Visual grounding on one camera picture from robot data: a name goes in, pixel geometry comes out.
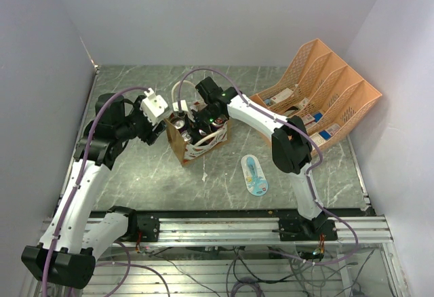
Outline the blue Red Bull can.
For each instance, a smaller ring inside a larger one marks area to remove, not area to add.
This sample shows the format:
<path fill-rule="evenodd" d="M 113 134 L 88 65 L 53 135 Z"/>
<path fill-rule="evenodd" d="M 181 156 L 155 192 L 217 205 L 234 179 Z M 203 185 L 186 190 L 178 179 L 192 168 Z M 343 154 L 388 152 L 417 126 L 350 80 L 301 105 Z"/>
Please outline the blue Red Bull can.
<path fill-rule="evenodd" d="M 227 118 L 224 117 L 224 116 L 219 117 L 219 118 L 216 118 L 216 119 L 213 120 L 213 122 L 211 123 L 211 128 L 212 128 L 214 131 L 217 131 L 217 130 L 219 130 L 220 128 L 222 128 L 222 127 L 224 126 L 224 124 L 226 123 L 226 121 L 227 121 Z"/>

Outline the purple Fanta can front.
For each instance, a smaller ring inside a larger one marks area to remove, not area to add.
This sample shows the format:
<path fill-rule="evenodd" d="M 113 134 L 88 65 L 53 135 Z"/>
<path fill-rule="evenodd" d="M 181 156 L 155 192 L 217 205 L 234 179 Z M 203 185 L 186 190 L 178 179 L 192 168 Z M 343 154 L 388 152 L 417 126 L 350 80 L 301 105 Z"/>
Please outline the purple Fanta can front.
<path fill-rule="evenodd" d="M 185 120 L 183 118 L 180 117 L 174 117 L 171 120 L 171 124 L 179 131 L 179 132 L 183 132 L 185 130 Z"/>

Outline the purple fanta can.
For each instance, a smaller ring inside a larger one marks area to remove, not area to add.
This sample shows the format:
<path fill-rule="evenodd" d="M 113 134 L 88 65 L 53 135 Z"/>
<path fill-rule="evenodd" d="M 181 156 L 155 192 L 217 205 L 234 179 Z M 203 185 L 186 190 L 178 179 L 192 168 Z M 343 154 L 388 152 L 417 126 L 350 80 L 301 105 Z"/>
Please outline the purple fanta can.
<path fill-rule="evenodd" d="M 188 131 L 182 132 L 181 136 L 187 144 L 193 144 L 194 143 L 193 137 L 189 134 Z"/>
<path fill-rule="evenodd" d="M 174 117 L 171 120 L 171 124 L 179 131 L 179 132 L 183 132 L 185 130 L 185 120 L 183 118 L 180 117 Z"/>

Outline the watermelon canvas bag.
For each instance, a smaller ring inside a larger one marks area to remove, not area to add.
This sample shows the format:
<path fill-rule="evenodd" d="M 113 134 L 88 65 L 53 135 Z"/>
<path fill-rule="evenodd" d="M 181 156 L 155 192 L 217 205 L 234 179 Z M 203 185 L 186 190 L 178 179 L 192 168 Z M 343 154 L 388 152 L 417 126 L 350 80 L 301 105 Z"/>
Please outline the watermelon canvas bag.
<path fill-rule="evenodd" d="M 172 91 L 171 91 L 172 103 L 177 101 L 176 92 L 177 89 L 180 88 L 180 85 L 181 82 L 179 81 L 172 87 Z M 222 128 L 220 128 L 217 131 L 214 131 L 210 125 L 208 128 L 205 129 L 205 131 L 209 134 L 209 137 L 202 138 L 198 132 L 198 129 L 200 128 L 197 126 L 195 122 L 195 113 L 197 111 L 200 111 L 204 106 L 206 106 L 206 104 L 203 100 L 198 100 L 188 105 L 192 107 L 194 121 L 190 121 L 187 116 L 185 117 L 181 116 L 180 118 L 183 118 L 185 120 L 186 123 L 185 131 L 188 131 L 189 134 L 193 137 L 194 140 L 193 144 L 187 144 L 181 136 L 182 132 L 179 132 L 171 124 L 171 120 L 174 117 L 177 117 L 173 114 L 173 112 L 172 114 L 170 114 L 170 116 L 167 119 L 165 119 L 165 124 L 166 124 L 165 130 L 167 134 L 167 140 L 176 158 L 179 160 L 182 166 L 185 166 L 186 164 L 191 163 L 192 161 L 198 159 L 199 157 L 205 155 L 206 153 L 221 147 L 222 145 L 228 143 L 230 140 L 231 122 L 227 117 L 226 117 L 227 121 Z"/>

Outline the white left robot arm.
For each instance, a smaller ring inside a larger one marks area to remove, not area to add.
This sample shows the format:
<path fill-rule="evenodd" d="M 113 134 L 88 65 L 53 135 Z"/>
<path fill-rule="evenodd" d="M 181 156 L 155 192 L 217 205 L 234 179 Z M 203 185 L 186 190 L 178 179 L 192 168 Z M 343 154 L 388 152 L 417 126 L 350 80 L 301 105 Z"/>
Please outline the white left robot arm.
<path fill-rule="evenodd" d="M 169 106 L 162 96 L 146 90 L 134 101 L 123 94 L 103 94 L 95 118 L 85 127 L 73 155 L 65 192 L 46 232 L 36 246 L 28 245 L 22 263 L 44 286 L 50 283 L 83 289 L 96 261 L 118 239 L 139 236 L 137 212 L 113 206 L 95 228 L 85 229 L 102 184 L 130 140 L 152 145 L 165 130 Z"/>

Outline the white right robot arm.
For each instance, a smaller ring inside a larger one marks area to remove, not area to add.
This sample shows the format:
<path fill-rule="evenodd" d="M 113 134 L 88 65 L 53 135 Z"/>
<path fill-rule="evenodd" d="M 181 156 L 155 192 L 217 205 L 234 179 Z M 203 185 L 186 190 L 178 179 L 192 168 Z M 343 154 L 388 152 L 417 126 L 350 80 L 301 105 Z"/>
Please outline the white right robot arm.
<path fill-rule="evenodd" d="M 300 234 L 308 240 L 320 235 L 327 216 L 311 175 L 315 143 L 309 138 L 303 120 L 273 113 L 234 87 L 222 89 L 211 77 L 200 81 L 195 89 L 205 102 L 205 107 L 195 114 L 196 121 L 209 125 L 225 116 L 249 125 L 270 140 L 274 165 L 290 176 L 302 218 L 298 225 Z"/>

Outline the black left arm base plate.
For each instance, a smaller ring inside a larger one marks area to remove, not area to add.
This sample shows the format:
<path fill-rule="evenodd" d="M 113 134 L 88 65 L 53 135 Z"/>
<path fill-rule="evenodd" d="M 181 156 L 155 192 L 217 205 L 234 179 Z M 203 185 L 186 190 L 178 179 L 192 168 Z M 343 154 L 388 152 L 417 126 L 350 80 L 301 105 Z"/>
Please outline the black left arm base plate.
<path fill-rule="evenodd" d="M 160 221 L 158 218 L 129 210 L 125 217 L 127 218 L 127 229 L 119 237 L 122 241 L 131 242 L 157 242 L 160 232 Z"/>

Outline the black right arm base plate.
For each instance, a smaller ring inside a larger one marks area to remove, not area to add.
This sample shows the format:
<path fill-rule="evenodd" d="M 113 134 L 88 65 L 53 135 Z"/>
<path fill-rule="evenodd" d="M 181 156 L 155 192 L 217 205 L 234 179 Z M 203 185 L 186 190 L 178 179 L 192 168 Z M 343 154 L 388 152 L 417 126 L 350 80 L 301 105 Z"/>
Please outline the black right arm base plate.
<path fill-rule="evenodd" d="M 277 233 L 281 241 L 336 241 L 338 234 L 335 222 L 328 220 L 323 214 L 313 220 L 301 218 L 280 218 Z"/>

